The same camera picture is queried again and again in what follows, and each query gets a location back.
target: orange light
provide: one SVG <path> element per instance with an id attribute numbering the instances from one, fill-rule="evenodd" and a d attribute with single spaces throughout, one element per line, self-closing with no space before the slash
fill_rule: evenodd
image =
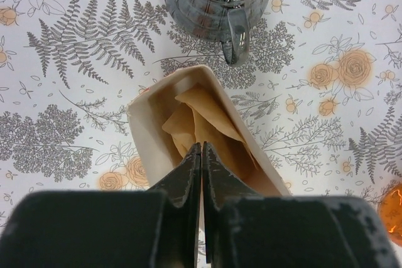
<path id="1" fill-rule="evenodd" d="M 396 185 L 383 197 L 378 214 L 388 230 L 389 238 L 402 247 L 402 184 Z"/>

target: orange rose print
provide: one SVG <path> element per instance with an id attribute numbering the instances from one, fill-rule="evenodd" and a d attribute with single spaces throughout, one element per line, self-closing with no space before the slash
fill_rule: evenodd
<path id="1" fill-rule="evenodd" d="M 371 74 L 370 59 L 364 51 L 348 52 L 339 63 L 339 79 L 348 86 L 363 83 Z"/>
<path id="2" fill-rule="evenodd" d="M 100 177 L 99 186 L 105 191 L 121 190 L 128 183 L 128 178 L 117 172 L 110 172 Z"/>
<path id="3" fill-rule="evenodd" d="M 322 116 L 328 116 L 335 113 L 334 110 L 337 105 L 339 105 L 339 103 L 336 103 L 334 99 L 325 100 L 320 103 L 318 110 Z"/>
<path id="4" fill-rule="evenodd" d="M 337 76 L 337 72 L 332 68 L 332 66 L 319 64 L 311 71 L 310 82 L 313 83 L 315 88 L 326 87 Z"/>
<path id="5" fill-rule="evenodd" d="M 127 175 L 132 184 L 142 187 L 149 186 L 148 180 L 146 179 L 143 164 L 139 157 L 131 158 L 126 168 L 127 168 Z"/>
<path id="6" fill-rule="evenodd" d="M 17 18 L 17 12 L 14 9 L 0 9 L 0 24 L 11 25 Z"/>

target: glass pitcher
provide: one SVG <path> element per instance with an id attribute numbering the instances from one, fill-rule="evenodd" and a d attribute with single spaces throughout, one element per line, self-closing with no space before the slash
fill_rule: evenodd
<path id="1" fill-rule="evenodd" d="M 257 24 L 268 0 L 165 0 L 175 22 L 192 36 L 220 41 L 230 66 L 249 54 L 249 29 Z"/>

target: tablecloth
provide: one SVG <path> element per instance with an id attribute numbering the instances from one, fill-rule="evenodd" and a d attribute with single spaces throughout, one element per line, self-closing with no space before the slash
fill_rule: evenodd
<path id="1" fill-rule="evenodd" d="M 146 189 L 125 106 L 198 63 L 294 195 L 377 208 L 402 177 L 399 3 L 269 0 L 249 61 L 228 67 L 163 0 L 0 0 L 0 229 L 34 191 Z"/>

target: pitcher handle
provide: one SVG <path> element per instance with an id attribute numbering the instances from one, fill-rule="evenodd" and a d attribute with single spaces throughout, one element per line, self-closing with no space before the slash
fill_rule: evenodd
<path id="1" fill-rule="evenodd" d="M 231 40 L 222 41 L 222 50 L 229 66 L 240 66 L 249 56 L 250 32 L 246 12 L 242 8 L 228 9 L 227 19 Z"/>

